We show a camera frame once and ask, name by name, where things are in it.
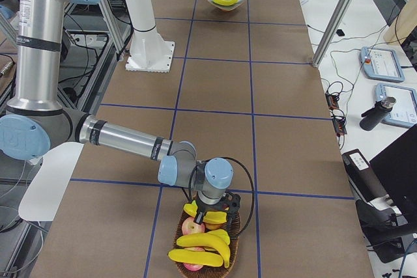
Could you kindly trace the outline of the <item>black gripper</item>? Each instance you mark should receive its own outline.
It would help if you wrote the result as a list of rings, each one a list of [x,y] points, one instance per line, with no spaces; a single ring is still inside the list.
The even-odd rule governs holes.
[[[204,216],[208,211],[225,212],[224,209],[222,208],[222,201],[220,201],[217,204],[206,204],[199,197],[197,197],[195,199],[195,202],[196,202],[196,205],[197,205],[197,213],[194,217],[194,223],[196,223],[198,225],[202,224],[202,222],[204,220]]]

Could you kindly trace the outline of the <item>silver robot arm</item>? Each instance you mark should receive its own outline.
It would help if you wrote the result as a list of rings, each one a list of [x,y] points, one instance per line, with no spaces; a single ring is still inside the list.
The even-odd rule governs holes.
[[[187,141],[123,128],[57,101],[63,20],[70,1],[20,0],[16,88],[1,118],[1,150],[11,158],[30,160],[65,142],[78,142],[144,156],[160,162],[161,183],[196,190],[196,223],[207,222],[211,211],[232,222],[240,198],[229,191],[233,168],[227,160],[199,161]]]

